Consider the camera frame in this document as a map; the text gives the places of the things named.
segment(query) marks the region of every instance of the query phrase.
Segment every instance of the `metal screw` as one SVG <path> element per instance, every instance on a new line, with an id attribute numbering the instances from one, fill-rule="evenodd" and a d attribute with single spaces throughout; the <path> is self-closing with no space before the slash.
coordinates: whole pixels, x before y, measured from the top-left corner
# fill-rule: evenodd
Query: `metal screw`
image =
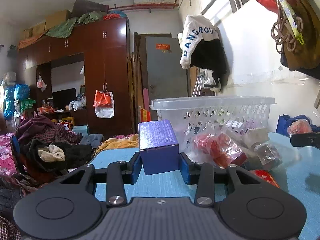
<path id="1" fill-rule="evenodd" d="M 158 203 L 159 205 L 165 204 L 165 200 L 161 199 L 161 200 L 157 201 L 157 203 Z"/>
<path id="2" fill-rule="evenodd" d="M 199 205 L 210 205 L 212 203 L 212 199 L 209 197 L 200 197 L 197 198 L 197 203 Z"/>
<path id="3" fill-rule="evenodd" d="M 113 196 L 108 199 L 108 202 L 113 205 L 120 205 L 124 202 L 124 198 L 121 196 Z"/>

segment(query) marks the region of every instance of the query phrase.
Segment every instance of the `yellow strap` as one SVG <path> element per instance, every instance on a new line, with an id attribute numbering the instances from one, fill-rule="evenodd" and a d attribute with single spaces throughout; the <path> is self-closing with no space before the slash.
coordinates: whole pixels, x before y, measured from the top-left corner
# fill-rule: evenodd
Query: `yellow strap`
<path id="1" fill-rule="evenodd" d="M 292 31 L 293 31 L 293 34 L 295 36 L 295 38 L 300 42 L 301 45 L 304 44 L 304 40 L 303 40 L 303 37 L 302 37 L 302 33 L 300 33 L 297 29 L 297 25 L 293 19 L 293 15 L 295 16 L 295 12 L 294 10 L 292 9 L 291 5 L 287 2 L 287 0 L 279 0 L 283 10 L 284 10 L 284 13 L 285 15 L 287 16 L 288 18 L 288 21 L 290 23 L 290 26 L 292 28 Z"/>

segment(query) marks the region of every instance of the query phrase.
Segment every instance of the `television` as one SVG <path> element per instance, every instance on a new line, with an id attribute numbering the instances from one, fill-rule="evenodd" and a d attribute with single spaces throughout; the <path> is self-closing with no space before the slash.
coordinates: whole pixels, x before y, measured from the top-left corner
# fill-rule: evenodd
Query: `television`
<path id="1" fill-rule="evenodd" d="M 77 100 L 76 89 L 60 90 L 52 93 L 54 108 L 66 109 L 71 101 Z"/>

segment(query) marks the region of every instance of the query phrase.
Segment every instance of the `yellow blanket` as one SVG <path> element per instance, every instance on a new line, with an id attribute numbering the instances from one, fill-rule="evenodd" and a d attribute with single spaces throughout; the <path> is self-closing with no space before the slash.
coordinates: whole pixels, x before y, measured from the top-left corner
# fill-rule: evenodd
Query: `yellow blanket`
<path id="1" fill-rule="evenodd" d="M 103 150 L 111 150 L 111 149 L 123 149 L 123 148 L 136 148 L 139 147 L 139 135 L 134 134 L 129 138 L 124 139 L 115 139 L 110 138 L 104 141 L 97 149 L 96 153 L 99 153 Z"/>

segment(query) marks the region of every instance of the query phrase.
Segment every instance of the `red sticker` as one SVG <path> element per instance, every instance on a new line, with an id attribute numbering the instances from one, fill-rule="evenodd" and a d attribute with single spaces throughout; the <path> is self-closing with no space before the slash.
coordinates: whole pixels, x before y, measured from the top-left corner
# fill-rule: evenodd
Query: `red sticker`
<path id="1" fill-rule="evenodd" d="M 170 49 L 170 44 L 156 44 L 156 49 Z"/>

